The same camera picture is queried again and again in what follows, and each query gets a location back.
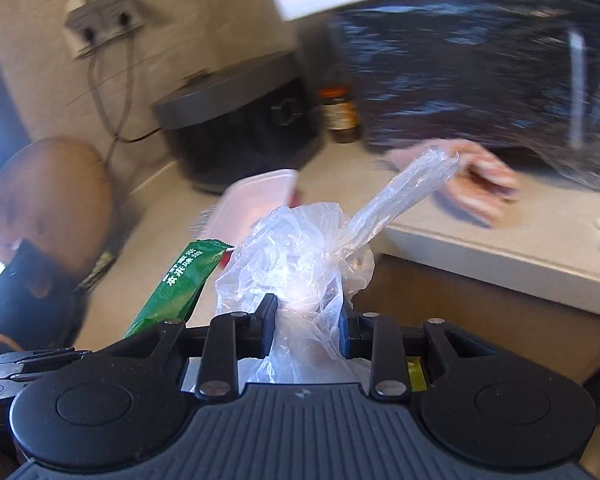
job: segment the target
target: dark plastic sheet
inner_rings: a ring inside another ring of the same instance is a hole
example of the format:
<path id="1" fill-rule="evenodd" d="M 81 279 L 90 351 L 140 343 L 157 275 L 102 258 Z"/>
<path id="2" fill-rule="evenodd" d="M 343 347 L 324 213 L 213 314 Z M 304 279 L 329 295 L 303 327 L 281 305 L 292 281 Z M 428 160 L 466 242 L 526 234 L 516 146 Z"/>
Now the dark plastic sheet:
<path id="1" fill-rule="evenodd" d="M 331 28 L 369 144 L 523 146 L 600 189 L 600 0 L 375 0 Z"/>

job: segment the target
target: ribbed gray panel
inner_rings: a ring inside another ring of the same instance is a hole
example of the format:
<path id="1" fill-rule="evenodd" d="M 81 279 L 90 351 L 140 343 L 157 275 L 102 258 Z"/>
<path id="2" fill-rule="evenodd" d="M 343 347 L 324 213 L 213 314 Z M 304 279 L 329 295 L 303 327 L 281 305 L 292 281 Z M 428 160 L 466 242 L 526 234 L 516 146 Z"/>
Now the ribbed gray panel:
<path id="1" fill-rule="evenodd" d="M 358 384 L 249 384 L 199 410 L 165 452 L 128 469 L 73 475 L 25 464 L 12 480 L 590 480 L 566 464 L 510 474 L 461 463 L 424 437 L 403 407 Z"/>

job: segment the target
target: piece of meat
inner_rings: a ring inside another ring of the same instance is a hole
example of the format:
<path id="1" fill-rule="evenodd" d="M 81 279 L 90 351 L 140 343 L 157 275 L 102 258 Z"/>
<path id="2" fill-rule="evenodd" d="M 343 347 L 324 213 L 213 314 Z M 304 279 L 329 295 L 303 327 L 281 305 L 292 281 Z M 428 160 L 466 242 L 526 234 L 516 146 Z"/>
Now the piece of meat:
<path id="1" fill-rule="evenodd" d="M 391 150 L 386 158 L 403 170 L 429 148 L 449 156 L 459 154 L 460 170 L 440 192 L 453 204 L 488 226 L 504 215 L 506 202 L 516 200 L 520 183 L 516 173 L 480 144 L 465 139 L 429 139 L 410 148 Z"/>

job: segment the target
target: electrical outlet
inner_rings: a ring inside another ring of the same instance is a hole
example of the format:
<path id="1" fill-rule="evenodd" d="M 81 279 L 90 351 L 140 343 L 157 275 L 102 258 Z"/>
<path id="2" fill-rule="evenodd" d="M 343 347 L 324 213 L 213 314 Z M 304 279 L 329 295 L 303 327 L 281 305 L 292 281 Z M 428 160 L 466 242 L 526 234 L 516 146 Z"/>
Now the electrical outlet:
<path id="1" fill-rule="evenodd" d="M 74 58 L 144 25 L 134 0 L 69 0 L 66 10 L 64 36 Z"/>

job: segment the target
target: round wooden board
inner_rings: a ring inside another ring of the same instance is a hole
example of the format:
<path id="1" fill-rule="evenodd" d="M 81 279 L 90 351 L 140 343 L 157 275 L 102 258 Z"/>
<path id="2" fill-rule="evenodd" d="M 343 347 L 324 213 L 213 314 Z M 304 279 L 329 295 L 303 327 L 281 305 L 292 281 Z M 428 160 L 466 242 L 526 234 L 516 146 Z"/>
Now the round wooden board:
<path id="1" fill-rule="evenodd" d="M 39 140 L 0 170 L 0 243 L 26 238 L 77 280 L 100 256 L 112 212 L 100 154 L 80 140 Z"/>

